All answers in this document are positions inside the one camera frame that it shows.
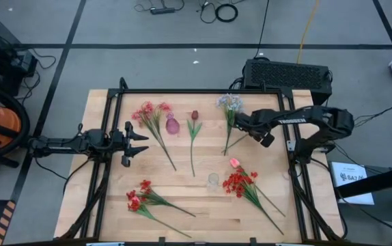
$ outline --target gray floor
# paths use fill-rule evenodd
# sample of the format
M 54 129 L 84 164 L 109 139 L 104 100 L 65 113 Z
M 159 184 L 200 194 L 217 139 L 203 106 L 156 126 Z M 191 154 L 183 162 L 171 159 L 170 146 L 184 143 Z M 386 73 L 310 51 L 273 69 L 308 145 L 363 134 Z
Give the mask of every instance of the gray floor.
M 199 20 L 197 2 L 185 0 L 176 14 L 152 16 L 136 12 L 136 1 L 87 0 L 74 44 L 256 44 L 265 1 L 237 5 L 232 23 L 211 25 Z M 23 43 L 64 44 L 80 0 L 0 1 L 0 20 Z M 180 1 L 167 0 L 179 6 Z M 380 0 L 392 27 L 392 0 Z M 272 0 L 262 42 L 298 44 L 314 0 Z M 211 18 L 206 12 L 204 17 Z M 391 44 L 372 0 L 322 0 L 307 34 L 309 44 Z M 38 49 L 58 59 L 61 49 Z M 263 49 L 271 60 L 295 62 L 295 49 Z M 67 137 L 76 132 L 90 89 L 116 87 L 125 77 L 131 88 L 226 88 L 240 76 L 255 49 L 71 49 L 62 70 L 42 134 Z M 329 66 L 334 74 L 330 106 L 354 115 L 377 113 L 392 106 L 392 76 L 387 68 L 392 50 L 303 51 L 302 63 Z M 42 59 L 44 64 L 51 62 Z M 36 125 L 56 65 L 39 70 L 42 82 L 26 102 Z M 392 111 L 356 128 L 339 141 L 357 162 L 392 167 Z M 16 153 L 21 160 L 24 153 Z M 50 156 L 41 163 L 67 176 L 71 156 Z M 337 152 L 332 161 L 347 161 Z M 0 169 L 0 199 L 9 199 L 19 169 Z M 5 243 L 53 237 L 62 199 L 63 180 L 32 163 Z M 389 245 L 392 232 L 368 218 L 346 215 L 348 238 L 358 243 Z

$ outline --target small pink vase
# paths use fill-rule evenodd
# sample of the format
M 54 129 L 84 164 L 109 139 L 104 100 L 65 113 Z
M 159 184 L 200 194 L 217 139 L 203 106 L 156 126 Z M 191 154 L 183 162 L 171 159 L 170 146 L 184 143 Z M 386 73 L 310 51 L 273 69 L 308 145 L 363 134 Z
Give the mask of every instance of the small pink vase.
M 169 134 L 173 135 L 180 132 L 180 124 L 173 117 L 173 113 L 170 112 L 166 115 L 166 130 Z

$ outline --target wooden tabletop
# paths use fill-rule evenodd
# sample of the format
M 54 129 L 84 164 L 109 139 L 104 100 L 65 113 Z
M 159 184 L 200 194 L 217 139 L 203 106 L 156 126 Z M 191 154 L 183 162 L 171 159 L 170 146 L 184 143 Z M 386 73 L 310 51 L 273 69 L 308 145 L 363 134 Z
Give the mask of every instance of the wooden tabletop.
M 106 90 L 89 92 L 83 117 L 84 129 L 100 128 L 106 95 Z M 264 148 L 252 138 L 245 137 L 231 147 L 227 156 L 223 156 L 221 151 L 224 149 L 227 133 L 225 116 L 215 106 L 219 96 L 221 95 L 124 94 L 119 128 L 123 131 L 125 121 L 130 120 L 136 133 L 150 138 L 147 141 L 134 141 L 132 144 L 150 148 L 138 154 L 132 160 L 131 167 L 122 166 L 122 153 L 115 153 L 100 232 L 101 241 L 158 241 L 159 237 L 164 236 L 167 242 L 245 243 L 249 242 L 251 237 L 255 237 L 259 243 L 300 242 L 282 128 L 279 126 L 272 130 L 275 140 L 269 148 Z M 279 110 L 275 95 L 242 94 L 241 97 L 245 113 L 250 114 L 258 109 Z M 177 135 L 169 135 L 165 130 L 165 117 L 161 122 L 162 135 L 177 168 L 176 172 L 150 131 L 146 127 L 140 127 L 130 118 L 131 113 L 147 100 L 155 105 L 161 102 L 171 104 L 175 119 L 180 123 L 180 132 Z M 309 91 L 294 91 L 294 102 L 296 108 L 311 105 Z M 191 139 L 186 124 L 193 110 L 198 110 L 198 122 L 203 124 L 193 145 L 196 177 L 193 177 L 191 172 Z M 317 129 L 310 124 L 300 125 L 304 138 L 315 133 Z M 233 129 L 230 143 L 243 135 L 243 132 Z M 76 169 L 85 158 L 75 156 L 71 170 Z M 238 159 L 248 173 L 258 172 L 258 187 L 283 211 L 285 217 L 262 196 L 260 202 L 283 230 L 284 235 L 252 203 L 225 193 L 221 184 L 234 172 L 229 165 L 231 158 Z M 314 153 L 313 158 L 326 163 L 324 154 Z M 309 165 L 308 170 L 316 208 L 330 227 L 338 235 L 342 235 L 343 228 L 329 173 L 313 163 Z M 63 234 L 83 210 L 91 172 L 92 164 L 86 165 L 68 183 L 55 236 Z M 218 187 L 208 185 L 210 174 L 219 176 Z M 138 190 L 139 183 L 144 179 L 151 180 L 155 192 L 166 200 L 196 215 L 192 217 L 166 206 L 148 207 L 157 219 L 189 234 L 192 238 L 182 236 L 155 221 L 128 211 L 125 194 L 133 189 Z M 96 211 L 92 212 L 91 217 L 90 224 L 93 224 Z M 89 227 L 89 235 L 92 235 L 92 228 L 93 226 Z

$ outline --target black hose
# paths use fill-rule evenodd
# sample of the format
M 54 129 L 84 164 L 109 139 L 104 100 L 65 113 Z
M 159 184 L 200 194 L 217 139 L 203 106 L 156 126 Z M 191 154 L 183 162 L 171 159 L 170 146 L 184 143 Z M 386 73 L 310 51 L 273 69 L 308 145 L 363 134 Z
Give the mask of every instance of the black hose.
M 25 108 L 12 96 L 2 92 L 0 90 L 0 102 L 5 105 L 8 109 L 14 111 L 20 118 L 20 132 L 17 137 L 14 138 L 9 144 L 0 148 L 0 157 L 13 151 L 15 148 L 19 147 L 23 141 L 28 137 L 29 129 L 31 128 L 31 123 L 29 121 L 29 116 Z

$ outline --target red tulip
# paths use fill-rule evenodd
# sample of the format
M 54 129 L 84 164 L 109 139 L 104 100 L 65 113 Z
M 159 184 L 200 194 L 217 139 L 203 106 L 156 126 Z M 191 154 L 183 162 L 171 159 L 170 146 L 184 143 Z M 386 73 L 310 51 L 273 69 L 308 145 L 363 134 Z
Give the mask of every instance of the red tulip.
M 192 120 L 197 120 L 198 117 L 199 117 L 199 113 L 197 112 L 197 110 L 194 110 L 194 111 L 191 113 L 191 119 L 192 119 Z

